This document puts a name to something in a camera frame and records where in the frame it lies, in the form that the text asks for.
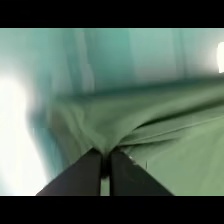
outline black bar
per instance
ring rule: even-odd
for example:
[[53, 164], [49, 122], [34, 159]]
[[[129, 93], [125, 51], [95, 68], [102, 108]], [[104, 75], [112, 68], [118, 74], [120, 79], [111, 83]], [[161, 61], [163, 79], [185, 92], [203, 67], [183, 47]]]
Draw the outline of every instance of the black bar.
[[113, 151], [110, 155], [111, 196], [173, 196], [127, 155]]
[[92, 149], [36, 196], [99, 196], [101, 154]]

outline green fabric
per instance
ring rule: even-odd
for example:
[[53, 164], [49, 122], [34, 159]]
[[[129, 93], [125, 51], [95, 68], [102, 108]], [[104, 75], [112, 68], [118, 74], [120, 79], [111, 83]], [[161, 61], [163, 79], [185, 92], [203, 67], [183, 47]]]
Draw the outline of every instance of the green fabric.
[[68, 164], [120, 146], [175, 195], [224, 195], [224, 82], [57, 100], [48, 125]]

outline green cloth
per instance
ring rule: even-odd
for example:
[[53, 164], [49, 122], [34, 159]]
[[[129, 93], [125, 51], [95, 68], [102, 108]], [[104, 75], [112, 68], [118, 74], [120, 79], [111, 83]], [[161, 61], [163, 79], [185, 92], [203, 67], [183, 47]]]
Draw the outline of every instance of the green cloth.
[[67, 165], [120, 146], [175, 195], [224, 195], [223, 80], [57, 100], [48, 125]]

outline bright light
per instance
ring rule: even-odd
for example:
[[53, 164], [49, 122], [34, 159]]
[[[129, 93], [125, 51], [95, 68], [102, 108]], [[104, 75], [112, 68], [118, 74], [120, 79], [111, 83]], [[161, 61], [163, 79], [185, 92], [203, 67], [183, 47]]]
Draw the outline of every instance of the bright light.
[[46, 185], [26, 112], [22, 85], [13, 77], [0, 78], [0, 174], [14, 195], [35, 195]]
[[224, 42], [220, 42], [217, 48], [217, 63], [219, 68], [219, 73], [224, 72]]

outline blurry background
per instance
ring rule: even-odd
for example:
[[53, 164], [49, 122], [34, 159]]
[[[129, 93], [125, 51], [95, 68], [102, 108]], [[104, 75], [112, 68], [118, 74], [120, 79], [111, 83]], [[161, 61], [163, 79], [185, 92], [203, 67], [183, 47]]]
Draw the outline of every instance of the blurry background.
[[[56, 95], [219, 76], [222, 41], [223, 28], [1, 28], [0, 73], [33, 83], [36, 104], [45, 108]], [[44, 119], [37, 113], [29, 130], [49, 182], [64, 166]], [[6, 185], [0, 179], [0, 195], [13, 194]]]

